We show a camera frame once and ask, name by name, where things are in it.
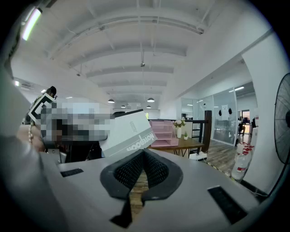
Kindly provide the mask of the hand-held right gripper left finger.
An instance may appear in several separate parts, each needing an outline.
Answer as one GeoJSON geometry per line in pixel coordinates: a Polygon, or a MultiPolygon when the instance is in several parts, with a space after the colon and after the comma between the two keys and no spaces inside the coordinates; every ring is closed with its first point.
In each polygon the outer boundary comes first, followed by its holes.
{"type": "Polygon", "coordinates": [[[122,211],[110,221],[122,228],[132,223],[130,192],[143,170],[143,150],[107,166],[101,171],[100,181],[110,197],[124,201],[122,211]]]}

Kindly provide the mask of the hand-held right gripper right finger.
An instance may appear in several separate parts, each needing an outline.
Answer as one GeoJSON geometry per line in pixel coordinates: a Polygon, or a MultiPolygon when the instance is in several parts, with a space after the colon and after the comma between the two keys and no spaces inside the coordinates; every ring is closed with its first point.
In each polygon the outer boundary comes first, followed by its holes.
{"type": "Polygon", "coordinates": [[[142,204],[164,200],[171,196],[183,181],[181,168],[173,161],[149,149],[143,150],[143,170],[147,176],[148,190],[141,195],[142,204]]]}

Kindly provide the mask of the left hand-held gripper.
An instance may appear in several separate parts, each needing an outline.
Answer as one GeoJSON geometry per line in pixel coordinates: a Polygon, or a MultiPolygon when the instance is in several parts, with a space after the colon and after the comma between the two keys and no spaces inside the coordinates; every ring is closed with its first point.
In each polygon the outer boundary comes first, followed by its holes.
{"type": "Polygon", "coordinates": [[[51,107],[54,103],[56,103],[56,97],[52,97],[48,93],[44,93],[43,95],[39,96],[28,111],[29,124],[40,125],[41,114],[45,114],[46,108],[51,107]]]}

